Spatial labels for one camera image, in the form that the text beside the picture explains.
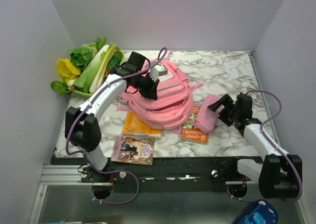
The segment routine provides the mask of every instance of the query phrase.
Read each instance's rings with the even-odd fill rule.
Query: gray wall
[[[316,220],[316,1],[284,0],[254,55],[263,88],[277,94],[281,144],[303,159],[303,185]],[[277,104],[268,99],[272,112]]]
[[[283,0],[52,0],[75,45],[254,50]]]
[[[50,89],[73,43],[50,0],[0,0],[0,222],[27,223],[67,105]]]

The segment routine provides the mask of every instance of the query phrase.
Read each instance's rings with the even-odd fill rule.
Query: book
[[[152,138],[117,136],[111,161],[152,165],[154,144]]]
[[[181,139],[206,144],[208,141],[208,134],[202,132],[194,124],[194,121],[198,116],[200,108],[200,106],[194,106],[192,114],[189,116],[188,120],[183,125]]]
[[[162,130],[152,129],[145,124],[135,113],[129,112],[126,117],[123,135],[161,139]]]

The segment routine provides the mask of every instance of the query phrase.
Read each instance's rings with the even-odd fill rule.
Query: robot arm
[[[258,164],[252,159],[240,159],[237,162],[237,171],[256,182],[265,198],[297,197],[299,192],[297,178],[280,152],[292,161],[300,179],[302,179],[301,158],[297,155],[290,155],[267,133],[265,134],[272,144],[263,136],[260,129],[261,122],[252,117],[252,98],[250,96],[241,93],[237,95],[234,103],[232,98],[226,94],[214,104],[209,105],[208,109],[215,112],[222,105],[224,108],[219,113],[219,119],[228,126],[234,125],[240,134],[250,141],[264,161],[263,164]]]
[[[166,73],[163,67],[157,65],[146,75],[135,75],[125,80],[119,80],[141,71],[145,60],[146,58],[141,54],[132,52],[126,63],[117,65],[111,70],[106,81],[91,98],[79,108],[70,107],[66,111],[65,138],[75,119],[87,106],[90,106],[75,125],[70,142],[83,151],[92,165],[99,170],[103,170],[108,162],[99,145],[102,137],[99,122],[110,104],[129,86],[136,88],[144,98],[157,99],[158,77]]]

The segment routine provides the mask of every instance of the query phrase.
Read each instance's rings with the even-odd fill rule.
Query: pink pencil case
[[[217,97],[214,94],[209,94],[205,98],[204,103],[201,109],[199,110],[199,113],[197,114],[197,118],[195,121],[195,124],[202,132],[210,133],[211,131],[213,131],[216,125],[217,118],[219,117],[219,112],[221,112],[221,110],[224,107],[220,106],[216,110],[216,112],[209,110],[207,107],[218,100],[219,100],[219,97]]]

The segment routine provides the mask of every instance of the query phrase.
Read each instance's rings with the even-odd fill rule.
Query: white marble countertop
[[[158,51],[137,51],[149,59],[157,57]],[[125,52],[125,59],[130,55]],[[229,94],[234,100],[240,92],[258,89],[258,84],[249,60],[244,51],[175,51],[170,61],[187,74],[189,83],[204,82],[204,86],[193,93],[195,105],[202,106],[208,94],[219,97]],[[267,119],[267,113],[260,94],[254,93],[253,117],[261,121]],[[79,107],[86,97],[72,94],[69,106]],[[118,105],[124,102],[117,98],[106,110],[100,120],[102,139],[100,146],[107,157],[111,157],[114,140],[121,135],[127,112],[116,111]],[[267,132],[272,136],[270,127]],[[58,158],[68,158],[65,151],[65,123],[62,124],[57,141],[55,155]],[[163,131],[161,140],[155,141],[155,157],[205,157],[205,156],[258,156],[255,148],[233,127],[227,127],[220,120],[216,128],[209,134],[207,144],[182,141],[179,135],[172,131]],[[70,145],[70,151],[77,148]]]

